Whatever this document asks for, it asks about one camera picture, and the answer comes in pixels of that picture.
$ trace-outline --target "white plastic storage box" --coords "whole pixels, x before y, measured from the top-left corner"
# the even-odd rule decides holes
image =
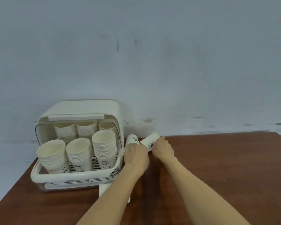
[[[57,122],[79,121],[105,121],[116,125],[120,140],[116,165],[111,169],[101,170],[95,156],[93,156],[93,170],[76,172],[70,163],[70,173],[48,174],[38,160],[34,165],[30,177],[31,180],[45,191],[74,189],[96,186],[99,184],[112,183],[119,174],[124,155],[124,126],[119,104],[110,100],[81,100],[59,102],[38,120],[35,132],[39,144],[57,138],[53,124]]]

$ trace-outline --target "forearm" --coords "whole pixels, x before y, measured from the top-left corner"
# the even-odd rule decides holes
[[[175,158],[166,163],[195,225],[248,225],[227,201],[194,176]]]
[[[139,179],[133,167],[124,166],[116,180],[84,214],[77,225],[118,225],[132,189]]]

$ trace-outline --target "person's left hand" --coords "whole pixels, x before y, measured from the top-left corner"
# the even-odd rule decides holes
[[[138,144],[132,144],[124,152],[124,160],[125,166],[135,170],[139,177],[147,170],[150,162],[146,146]]]

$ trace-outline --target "hand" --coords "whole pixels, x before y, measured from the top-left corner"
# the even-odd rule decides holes
[[[125,166],[131,167],[141,177],[149,166],[148,149],[145,145],[131,144],[124,152],[124,160]]]
[[[172,149],[172,146],[168,143],[168,141],[165,140],[165,136],[161,136],[160,138],[158,138],[158,140],[153,145],[152,153],[164,164],[167,164],[175,157],[174,150]]]

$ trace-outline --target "person's left arm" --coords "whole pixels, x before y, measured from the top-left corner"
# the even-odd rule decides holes
[[[76,225],[118,225],[136,181],[149,165],[145,146],[132,145],[124,153],[125,166],[116,180],[92,205]]]

